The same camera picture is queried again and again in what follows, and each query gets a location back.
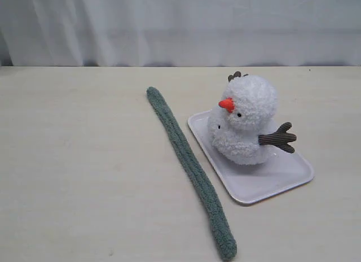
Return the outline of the white plush snowman toy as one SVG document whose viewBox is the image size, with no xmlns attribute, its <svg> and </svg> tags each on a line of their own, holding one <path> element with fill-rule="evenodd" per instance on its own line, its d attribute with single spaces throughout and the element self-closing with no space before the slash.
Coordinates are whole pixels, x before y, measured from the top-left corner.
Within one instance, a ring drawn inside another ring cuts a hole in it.
<svg viewBox="0 0 361 262">
<path fill-rule="evenodd" d="M 278 107 L 278 93 L 264 77 L 236 71 L 219 102 L 212 108 L 207 128 L 210 144 L 238 165 L 263 164 L 273 149 L 295 152 L 290 122 L 275 127 L 272 120 Z"/>
</svg>

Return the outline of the green fuzzy scarf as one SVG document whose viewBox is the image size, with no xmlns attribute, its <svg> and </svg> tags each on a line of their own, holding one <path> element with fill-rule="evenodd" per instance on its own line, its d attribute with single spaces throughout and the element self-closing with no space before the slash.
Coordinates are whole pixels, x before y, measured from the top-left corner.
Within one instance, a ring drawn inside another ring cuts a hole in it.
<svg viewBox="0 0 361 262">
<path fill-rule="evenodd" d="M 237 255 L 237 242 L 231 232 L 214 186 L 193 153 L 186 136 L 160 91 L 150 86 L 146 90 L 146 95 L 166 131 L 181 166 L 202 203 L 220 259 L 222 261 L 232 261 Z"/>
</svg>

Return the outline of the white plastic tray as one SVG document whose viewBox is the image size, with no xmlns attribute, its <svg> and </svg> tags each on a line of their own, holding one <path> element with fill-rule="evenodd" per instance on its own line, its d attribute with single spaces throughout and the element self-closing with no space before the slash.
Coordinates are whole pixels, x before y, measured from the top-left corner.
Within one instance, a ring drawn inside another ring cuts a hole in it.
<svg viewBox="0 0 361 262">
<path fill-rule="evenodd" d="M 242 206 L 250 206 L 309 183 L 314 179 L 312 165 L 299 152 L 288 154 L 275 149 L 264 164 L 237 165 L 210 143 L 207 122 L 210 111 L 190 116 L 189 129 L 229 196 Z"/>
</svg>

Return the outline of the white backdrop curtain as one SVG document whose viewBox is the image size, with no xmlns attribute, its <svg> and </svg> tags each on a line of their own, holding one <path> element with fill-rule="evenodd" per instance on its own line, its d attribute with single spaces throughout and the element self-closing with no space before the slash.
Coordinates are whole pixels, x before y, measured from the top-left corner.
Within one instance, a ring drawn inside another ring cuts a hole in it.
<svg viewBox="0 0 361 262">
<path fill-rule="evenodd" d="M 360 0 L 1 0 L 10 66 L 358 66 Z"/>
</svg>

